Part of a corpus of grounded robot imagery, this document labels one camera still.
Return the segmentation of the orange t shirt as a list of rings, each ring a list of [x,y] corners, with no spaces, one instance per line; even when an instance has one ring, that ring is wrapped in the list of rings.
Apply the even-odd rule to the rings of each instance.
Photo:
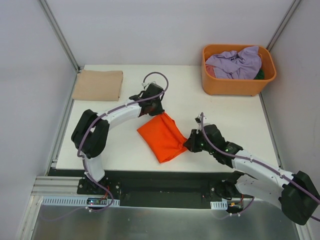
[[[166,113],[159,114],[137,129],[157,161],[169,162],[187,151],[187,139],[178,129],[175,121]]]

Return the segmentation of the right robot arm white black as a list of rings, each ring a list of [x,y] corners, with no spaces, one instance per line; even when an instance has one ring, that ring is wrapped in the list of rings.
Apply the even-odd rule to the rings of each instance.
[[[220,198],[231,200],[242,194],[261,199],[302,226],[309,219],[320,220],[314,216],[320,194],[305,172],[292,173],[254,158],[242,146],[226,141],[214,124],[192,129],[183,145],[192,153],[205,151],[234,170],[215,187]]]

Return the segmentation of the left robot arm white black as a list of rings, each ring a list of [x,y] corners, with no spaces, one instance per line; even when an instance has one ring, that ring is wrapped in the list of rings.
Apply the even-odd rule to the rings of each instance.
[[[146,90],[131,96],[127,102],[114,109],[98,114],[90,109],[83,112],[72,135],[71,141],[77,149],[77,156],[82,158],[86,176],[90,179],[88,188],[99,195],[105,191],[101,153],[107,143],[109,131],[144,115],[162,114],[162,95],[164,89],[156,83],[150,83]]]

